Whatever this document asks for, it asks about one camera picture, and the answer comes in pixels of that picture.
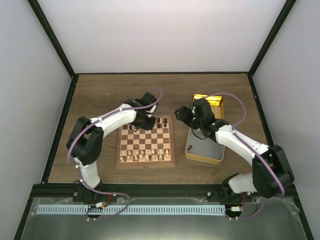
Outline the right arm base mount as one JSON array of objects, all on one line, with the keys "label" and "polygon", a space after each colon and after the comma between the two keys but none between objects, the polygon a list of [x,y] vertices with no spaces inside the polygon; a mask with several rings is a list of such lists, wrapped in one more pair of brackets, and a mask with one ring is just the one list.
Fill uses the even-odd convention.
[{"label": "right arm base mount", "polygon": [[244,193],[234,193],[227,184],[208,185],[206,194],[208,198],[215,198],[225,202],[240,202],[248,199]]}]

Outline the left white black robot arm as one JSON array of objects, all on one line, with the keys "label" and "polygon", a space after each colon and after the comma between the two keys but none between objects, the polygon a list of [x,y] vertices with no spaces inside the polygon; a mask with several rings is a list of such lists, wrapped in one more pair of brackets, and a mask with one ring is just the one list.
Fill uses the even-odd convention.
[{"label": "left white black robot arm", "polygon": [[84,195],[89,201],[97,202],[102,196],[98,186],[101,179],[98,174],[97,160],[102,151],[104,138],[114,130],[131,124],[145,130],[151,130],[156,118],[160,98],[146,92],[140,99],[128,99],[119,107],[101,116],[80,117],[67,140],[67,160],[80,172],[80,183],[86,187]]}]

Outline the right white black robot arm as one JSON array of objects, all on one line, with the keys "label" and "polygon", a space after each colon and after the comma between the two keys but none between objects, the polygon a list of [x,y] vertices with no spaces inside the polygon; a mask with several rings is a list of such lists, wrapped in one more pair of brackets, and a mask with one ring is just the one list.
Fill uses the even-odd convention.
[{"label": "right white black robot arm", "polygon": [[215,117],[205,98],[195,100],[192,108],[180,107],[174,115],[191,130],[200,130],[206,139],[229,148],[251,165],[251,173],[236,173],[223,181],[225,200],[232,202],[242,193],[258,193],[267,199],[284,196],[286,187],[294,182],[286,153],[279,145],[268,146],[240,133],[226,120]]}]

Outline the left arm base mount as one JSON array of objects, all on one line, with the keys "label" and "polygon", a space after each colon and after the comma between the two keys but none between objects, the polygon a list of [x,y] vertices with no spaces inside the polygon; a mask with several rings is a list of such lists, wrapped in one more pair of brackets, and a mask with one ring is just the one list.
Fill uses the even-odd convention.
[{"label": "left arm base mount", "polygon": [[110,203],[117,199],[113,195],[104,195],[87,189],[83,184],[76,184],[73,201],[76,203],[96,204],[99,202]]}]

